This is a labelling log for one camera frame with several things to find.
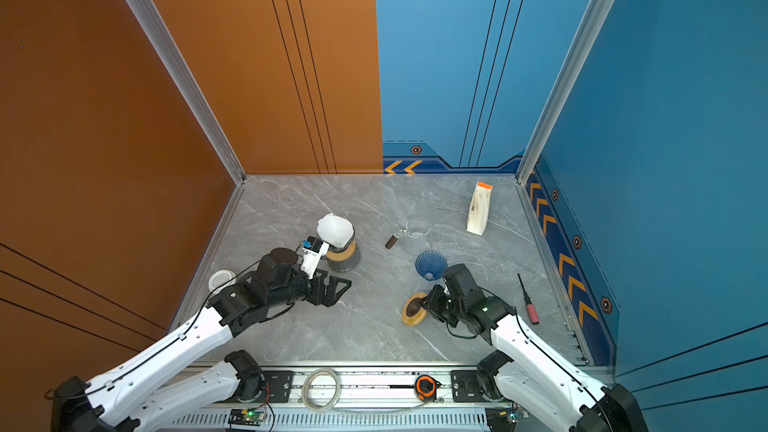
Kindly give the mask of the blue ribbed dripper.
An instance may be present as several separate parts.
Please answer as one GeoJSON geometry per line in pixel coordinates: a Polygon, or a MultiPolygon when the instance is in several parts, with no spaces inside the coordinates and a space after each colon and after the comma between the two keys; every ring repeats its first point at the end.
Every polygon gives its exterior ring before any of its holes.
{"type": "Polygon", "coordinates": [[[448,268],[446,258],[439,252],[428,250],[418,255],[414,263],[419,276],[427,281],[437,281],[448,268]]]}

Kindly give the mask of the white paper coffee filter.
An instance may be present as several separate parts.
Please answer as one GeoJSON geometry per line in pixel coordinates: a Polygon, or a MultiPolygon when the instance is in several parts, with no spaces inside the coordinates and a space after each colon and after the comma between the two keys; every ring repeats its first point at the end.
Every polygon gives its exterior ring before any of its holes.
{"type": "Polygon", "coordinates": [[[330,247],[344,248],[354,239],[354,226],[346,218],[328,213],[317,223],[317,234],[330,247]]]}

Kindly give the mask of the grey glass carafe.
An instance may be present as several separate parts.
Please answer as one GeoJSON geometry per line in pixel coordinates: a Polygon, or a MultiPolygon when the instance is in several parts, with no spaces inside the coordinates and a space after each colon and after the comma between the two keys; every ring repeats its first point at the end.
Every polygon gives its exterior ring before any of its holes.
{"type": "Polygon", "coordinates": [[[360,250],[349,249],[344,252],[329,251],[326,254],[329,268],[334,272],[347,272],[356,268],[361,260],[360,250]]]}

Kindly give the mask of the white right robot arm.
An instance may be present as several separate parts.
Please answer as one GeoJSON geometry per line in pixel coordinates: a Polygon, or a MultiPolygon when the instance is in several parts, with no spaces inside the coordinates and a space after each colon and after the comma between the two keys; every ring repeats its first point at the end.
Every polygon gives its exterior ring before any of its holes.
{"type": "Polygon", "coordinates": [[[462,323],[494,351],[478,366],[486,394],[521,405],[552,431],[646,431],[640,406],[545,343],[516,309],[481,288],[452,295],[437,285],[421,307],[449,327],[462,323]]]}

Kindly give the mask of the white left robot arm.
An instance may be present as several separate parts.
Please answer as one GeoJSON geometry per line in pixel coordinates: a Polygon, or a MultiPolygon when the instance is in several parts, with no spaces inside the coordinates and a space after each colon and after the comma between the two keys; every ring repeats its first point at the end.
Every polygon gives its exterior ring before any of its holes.
{"type": "Polygon", "coordinates": [[[246,270],[217,288],[189,320],[123,364],[89,380],[72,377],[48,398],[53,431],[156,431],[176,418],[225,399],[266,400],[263,370],[246,351],[229,353],[202,373],[171,380],[206,353],[296,303],[331,307],[350,280],[296,265],[246,270]]]}

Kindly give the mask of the coffee filter paper pack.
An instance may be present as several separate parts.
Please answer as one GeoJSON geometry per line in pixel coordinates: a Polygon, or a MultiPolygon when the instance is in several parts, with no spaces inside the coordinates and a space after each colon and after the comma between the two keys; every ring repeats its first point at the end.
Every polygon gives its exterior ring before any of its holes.
{"type": "Polygon", "coordinates": [[[471,199],[467,216],[466,231],[482,236],[486,230],[490,213],[493,187],[478,181],[471,199]]]}

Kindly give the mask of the orange black tape measure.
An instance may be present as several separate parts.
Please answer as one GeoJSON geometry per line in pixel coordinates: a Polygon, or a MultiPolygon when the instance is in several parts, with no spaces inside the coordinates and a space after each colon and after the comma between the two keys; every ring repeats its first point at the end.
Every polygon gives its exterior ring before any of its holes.
{"type": "Polygon", "coordinates": [[[442,384],[430,375],[420,375],[414,384],[417,398],[422,402],[435,402],[442,384]]]}

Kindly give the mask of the clear coiled tube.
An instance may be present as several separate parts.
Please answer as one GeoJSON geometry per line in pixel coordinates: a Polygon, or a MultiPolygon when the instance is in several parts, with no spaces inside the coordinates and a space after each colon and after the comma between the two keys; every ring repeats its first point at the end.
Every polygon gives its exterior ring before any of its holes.
{"type": "Polygon", "coordinates": [[[319,368],[312,371],[302,383],[301,403],[316,414],[332,411],[341,398],[341,381],[337,372],[331,368],[319,368]]]}

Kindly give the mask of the green circuit board right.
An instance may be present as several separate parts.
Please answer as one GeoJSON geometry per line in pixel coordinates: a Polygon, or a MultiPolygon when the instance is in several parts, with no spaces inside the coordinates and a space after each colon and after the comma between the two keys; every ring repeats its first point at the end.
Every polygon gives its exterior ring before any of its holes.
{"type": "Polygon", "coordinates": [[[486,408],[486,423],[491,432],[514,432],[518,425],[529,418],[522,409],[486,408]]]}

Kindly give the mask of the green circuit board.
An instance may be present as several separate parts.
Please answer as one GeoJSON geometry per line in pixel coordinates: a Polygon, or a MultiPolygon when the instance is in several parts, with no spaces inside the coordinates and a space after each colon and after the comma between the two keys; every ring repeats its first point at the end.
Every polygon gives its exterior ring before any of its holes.
{"type": "Polygon", "coordinates": [[[486,423],[491,432],[514,432],[518,425],[529,418],[522,409],[486,408],[486,423]]]}
{"type": "Polygon", "coordinates": [[[230,428],[261,427],[268,422],[268,417],[268,413],[260,409],[231,409],[227,424],[230,428]]]}

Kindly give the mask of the green circuit board left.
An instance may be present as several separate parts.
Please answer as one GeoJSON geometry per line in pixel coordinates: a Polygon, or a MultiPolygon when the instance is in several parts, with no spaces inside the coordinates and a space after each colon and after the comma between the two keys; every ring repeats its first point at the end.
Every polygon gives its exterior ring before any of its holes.
{"type": "Polygon", "coordinates": [[[227,424],[230,428],[261,427],[268,422],[268,417],[268,413],[260,409],[231,409],[227,424]]]}

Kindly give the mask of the red handled screwdriver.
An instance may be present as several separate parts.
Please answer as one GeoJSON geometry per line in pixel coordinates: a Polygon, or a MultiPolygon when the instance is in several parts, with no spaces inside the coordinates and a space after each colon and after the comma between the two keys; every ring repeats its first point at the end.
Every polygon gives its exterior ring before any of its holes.
{"type": "Polygon", "coordinates": [[[529,321],[532,325],[538,325],[540,323],[539,315],[537,312],[537,309],[535,305],[532,302],[532,299],[530,295],[528,294],[527,290],[525,289],[524,282],[522,280],[521,275],[518,275],[518,281],[520,283],[521,290],[523,292],[524,296],[524,302],[526,307],[526,312],[529,318],[529,321]]]}

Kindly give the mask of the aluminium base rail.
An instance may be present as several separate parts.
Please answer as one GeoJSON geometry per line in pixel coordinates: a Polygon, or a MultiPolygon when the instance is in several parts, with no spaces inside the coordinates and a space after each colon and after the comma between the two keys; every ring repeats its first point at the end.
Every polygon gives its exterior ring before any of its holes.
{"type": "MultiPolygon", "coordinates": [[[[341,398],[337,405],[342,404],[349,408],[394,409],[408,401],[424,403],[417,398],[414,391],[415,381],[423,373],[405,376],[403,372],[398,371],[393,376],[374,376],[372,374],[352,375],[348,371],[341,371],[337,374],[341,381],[341,398]]],[[[474,396],[476,400],[488,398],[492,401],[513,402],[500,396],[487,395],[485,384],[479,379],[480,374],[477,369],[478,390],[474,396]]],[[[437,393],[437,399],[442,398],[448,392],[449,387],[448,383],[442,384],[437,393]]]]}

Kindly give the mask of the aluminium corner post left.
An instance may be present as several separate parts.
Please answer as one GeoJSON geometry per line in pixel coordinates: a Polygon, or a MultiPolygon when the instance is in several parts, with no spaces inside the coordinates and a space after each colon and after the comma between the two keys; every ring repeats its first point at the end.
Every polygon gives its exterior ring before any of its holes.
{"type": "Polygon", "coordinates": [[[153,0],[125,0],[235,185],[246,172],[153,0]]]}

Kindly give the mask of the aluminium corner post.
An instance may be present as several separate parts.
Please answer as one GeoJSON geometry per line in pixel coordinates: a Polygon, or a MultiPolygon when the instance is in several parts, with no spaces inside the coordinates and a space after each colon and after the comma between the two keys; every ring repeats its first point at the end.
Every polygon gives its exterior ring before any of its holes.
{"type": "Polygon", "coordinates": [[[153,0],[125,0],[235,185],[246,172],[153,0]]]}
{"type": "Polygon", "coordinates": [[[589,0],[516,173],[525,185],[562,113],[615,0],[589,0]]]}

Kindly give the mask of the aluminium corner post right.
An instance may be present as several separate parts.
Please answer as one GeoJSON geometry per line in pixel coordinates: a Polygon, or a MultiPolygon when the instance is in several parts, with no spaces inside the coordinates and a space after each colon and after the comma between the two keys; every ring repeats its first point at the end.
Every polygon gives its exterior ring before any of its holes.
{"type": "Polygon", "coordinates": [[[516,173],[525,185],[562,113],[615,0],[589,0],[516,173]]]}

